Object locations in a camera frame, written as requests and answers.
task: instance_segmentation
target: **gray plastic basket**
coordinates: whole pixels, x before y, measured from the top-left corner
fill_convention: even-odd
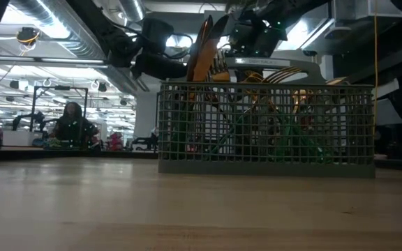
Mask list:
[[[165,82],[159,170],[374,177],[371,89]]]

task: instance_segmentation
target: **grid basket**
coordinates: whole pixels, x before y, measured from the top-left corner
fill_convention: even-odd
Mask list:
[[[371,89],[165,82],[159,171],[374,177]]]

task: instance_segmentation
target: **ceiling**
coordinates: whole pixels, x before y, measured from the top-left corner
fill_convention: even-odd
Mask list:
[[[55,14],[55,10],[61,10],[63,2],[65,0],[38,0],[49,6],[50,12]],[[94,0],[96,5],[103,8],[104,13],[113,21],[119,24],[131,25],[134,29],[139,29],[140,27],[132,22],[126,22],[124,19],[124,14],[122,12],[121,4],[119,0]],[[228,1],[228,0],[211,0],[209,3],[201,0],[153,0],[147,1],[143,0],[143,6],[148,17],[154,17],[161,19],[171,24],[176,32],[187,33],[192,38],[196,38],[200,24],[205,20],[208,15],[213,15],[214,19],[219,18],[224,15],[224,12],[229,13],[234,10],[239,10],[240,4],[244,1]],[[358,2],[355,0],[342,0],[337,3],[348,2],[354,3]],[[388,5],[389,1],[381,1],[383,5]],[[287,29],[289,41],[283,41],[278,44],[278,50],[316,50],[325,54],[335,54],[339,53],[339,45],[341,41],[339,40],[325,40],[324,34],[330,29],[333,29],[338,25],[348,25],[352,27],[352,34],[358,33],[358,28],[363,27],[364,33],[373,33],[368,27],[371,25],[370,20],[370,10],[365,11],[365,14],[359,15],[359,17],[345,17],[345,22],[339,22],[341,20],[340,13],[344,13],[348,10],[348,5],[334,5],[332,10],[333,18],[329,18],[329,6],[323,5],[305,14],[298,23],[292,25]],[[388,15],[381,15],[381,25],[383,29],[388,29],[389,25],[393,23],[391,18],[401,18],[400,13],[396,13],[396,16],[389,16],[392,12],[389,8],[383,8],[385,13]],[[66,20],[66,17],[75,17],[70,14],[70,16],[60,15],[58,21]],[[78,24],[78,18],[74,20],[74,24]],[[41,29],[42,36],[39,41],[34,45],[34,47],[27,48],[17,42],[15,39],[15,34],[22,29],[22,27],[33,27],[35,29]],[[84,25],[80,29],[78,27],[78,35],[80,37],[85,37],[87,40],[94,41],[94,35],[90,33],[84,33]],[[30,56],[38,58],[62,58],[62,59],[76,59],[76,55],[71,53],[71,51],[64,46],[63,42],[57,42],[51,38],[65,38],[68,34],[57,33],[57,28],[49,29],[50,27],[42,26],[39,27],[38,23],[32,18],[28,17],[20,11],[16,11],[15,8],[7,8],[6,14],[4,15],[0,24],[0,55],[5,56]],[[228,42],[227,32],[220,41],[220,46]],[[187,38],[171,37],[167,41],[167,46],[169,47],[189,47],[190,40]],[[17,61],[13,63],[8,63],[7,61],[2,61],[0,63],[0,123],[4,124],[7,121],[13,119],[16,114],[29,113],[30,106],[32,104],[32,95],[34,86],[40,86],[50,84],[50,86],[56,85],[67,85],[88,88],[88,109],[91,119],[100,119],[107,123],[112,128],[120,127],[134,127],[134,117],[135,115],[135,99],[134,95],[142,91],[157,92],[160,88],[160,81],[153,77],[143,75],[141,77],[141,82],[133,82],[131,84],[131,79],[129,77],[129,72],[125,69],[122,70],[121,75],[127,76],[128,79],[122,78],[111,78],[107,75],[108,71],[90,67],[82,66],[82,64],[75,64],[74,66],[66,65],[34,65],[29,66],[26,64],[17,65]],[[11,81],[19,81],[20,88],[13,89],[10,88],[9,84]],[[106,82],[107,91],[98,91],[99,83]],[[117,88],[119,85],[126,86],[125,89],[119,91]],[[54,98],[65,98],[67,101],[72,100],[76,102],[83,103],[81,97],[82,93],[77,93],[76,91],[56,91],[50,89],[47,93],[44,93],[41,98],[37,100],[37,104],[40,109],[44,109],[46,114],[50,118],[58,117],[62,112],[63,105],[61,103],[54,102]],[[13,97],[14,102],[9,102],[6,100],[7,97]],[[120,105],[120,100],[126,98],[128,104],[126,106]]]

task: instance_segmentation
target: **pipe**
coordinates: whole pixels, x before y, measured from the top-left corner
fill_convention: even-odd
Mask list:
[[[81,59],[106,59],[96,37],[65,0],[10,0],[10,6],[30,17],[51,38],[76,40],[60,45]],[[125,72],[113,66],[95,69],[106,75],[122,93],[134,93],[137,84]]]
[[[129,22],[139,22],[144,19],[144,4],[141,0],[119,0],[122,12]]]

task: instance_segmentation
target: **table surface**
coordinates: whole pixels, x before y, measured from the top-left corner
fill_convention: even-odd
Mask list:
[[[190,176],[157,160],[0,162],[0,250],[402,250],[402,172]]]

